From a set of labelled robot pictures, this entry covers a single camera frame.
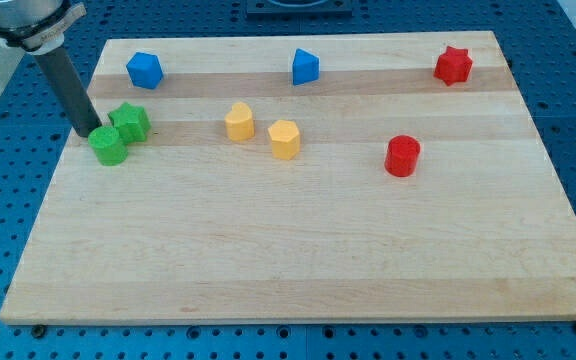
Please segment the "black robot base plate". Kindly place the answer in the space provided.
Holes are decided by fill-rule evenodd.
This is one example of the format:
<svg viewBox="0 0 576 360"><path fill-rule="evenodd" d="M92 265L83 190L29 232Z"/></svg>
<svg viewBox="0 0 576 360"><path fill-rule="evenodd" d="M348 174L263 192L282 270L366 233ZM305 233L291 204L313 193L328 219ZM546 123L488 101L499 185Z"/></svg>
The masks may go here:
<svg viewBox="0 0 576 360"><path fill-rule="evenodd" d="M246 0L247 18L274 15L351 15L353 0Z"/></svg>

